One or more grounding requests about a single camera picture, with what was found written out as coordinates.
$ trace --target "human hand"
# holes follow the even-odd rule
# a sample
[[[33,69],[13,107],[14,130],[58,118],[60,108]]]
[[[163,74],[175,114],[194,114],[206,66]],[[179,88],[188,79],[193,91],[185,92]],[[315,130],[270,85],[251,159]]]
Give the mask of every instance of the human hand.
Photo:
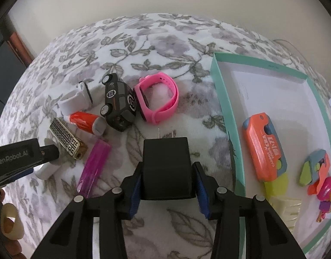
[[[1,196],[0,196],[0,202],[2,202],[5,198],[5,191],[0,189]],[[3,229],[5,233],[11,232],[13,228],[14,222],[9,219],[5,218],[3,220]],[[5,242],[5,248],[8,251],[8,253],[13,257],[13,259],[26,259],[26,257],[21,253],[21,245],[17,240],[10,240],[7,239]]]

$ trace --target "translucent purple object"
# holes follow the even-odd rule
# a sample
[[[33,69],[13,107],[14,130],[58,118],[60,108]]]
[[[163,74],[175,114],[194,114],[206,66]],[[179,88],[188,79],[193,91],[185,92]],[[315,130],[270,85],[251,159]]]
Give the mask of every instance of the translucent purple object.
[[[108,143],[97,139],[85,163],[77,186],[77,192],[83,197],[90,197],[91,189],[96,185],[110,151],[111,146]]]

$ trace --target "pink watch strap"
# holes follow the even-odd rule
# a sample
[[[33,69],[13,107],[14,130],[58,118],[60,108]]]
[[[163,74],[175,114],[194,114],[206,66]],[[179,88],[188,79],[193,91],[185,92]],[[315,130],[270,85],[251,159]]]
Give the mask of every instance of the pink watch strap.
[[[144,92],[150,86],[158,83],[166,84],[173,92],[173,96],[164,106],[160,107],[155,111],[152,111],[146,106],[140,91],[138,91],[137,89],[141,89]],[[143,111],[146,121],[149,123],[153,123],[154,125],[170,118],[175,113],[176,108],[179,105],[179,89],[175,81],[163,72],[158,72],[157,74],[148,75],[146,77],[140,78],[139,84],[137,84],[135,89],[140,107]]]

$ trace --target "white wall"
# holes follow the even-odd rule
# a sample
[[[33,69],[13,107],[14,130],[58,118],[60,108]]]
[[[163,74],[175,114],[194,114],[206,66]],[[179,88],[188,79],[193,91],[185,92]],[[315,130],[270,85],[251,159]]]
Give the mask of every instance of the white wall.
[[[18,0],[9,16],[36,56],[72,28],[151,12],[203,15],[286,39],[331,85],[331,18],[318,0]]]

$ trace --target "gold patterned lighter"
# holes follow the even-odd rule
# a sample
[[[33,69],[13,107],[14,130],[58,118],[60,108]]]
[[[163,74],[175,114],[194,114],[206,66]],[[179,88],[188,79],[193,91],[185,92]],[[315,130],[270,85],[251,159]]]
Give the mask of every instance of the gold patterned lighter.
[[[74,159],[79,160],[85,155],[86,144],[76,138],[58,118],[54,118],[50,130]]]

